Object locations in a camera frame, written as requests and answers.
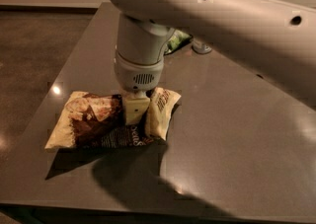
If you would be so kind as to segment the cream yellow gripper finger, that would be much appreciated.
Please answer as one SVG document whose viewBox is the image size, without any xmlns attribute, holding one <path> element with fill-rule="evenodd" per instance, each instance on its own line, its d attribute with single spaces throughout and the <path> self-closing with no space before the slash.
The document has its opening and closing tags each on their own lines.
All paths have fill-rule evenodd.
<svg viewBox="0 0 316 224">
<path fill-rule="evenodd" d="M 122 106 L 126 125 L 140 123 L 150 104 L 145 92 L 125 92 L 122 95 Z"/>
</svg>

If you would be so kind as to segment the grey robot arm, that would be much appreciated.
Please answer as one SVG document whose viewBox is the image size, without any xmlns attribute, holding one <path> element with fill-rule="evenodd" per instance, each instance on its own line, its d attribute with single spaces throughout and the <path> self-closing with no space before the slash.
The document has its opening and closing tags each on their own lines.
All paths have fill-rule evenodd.
<svg viewBox="0 0 316 224">
<path fill-rule="evenodd" d="M 129 92 L 154 88 L 182 30 L 310 108 L 316 106 L 316 11 L 278 0 L 111 0 L 121 11 L 116 73 Z"/>
</svg>

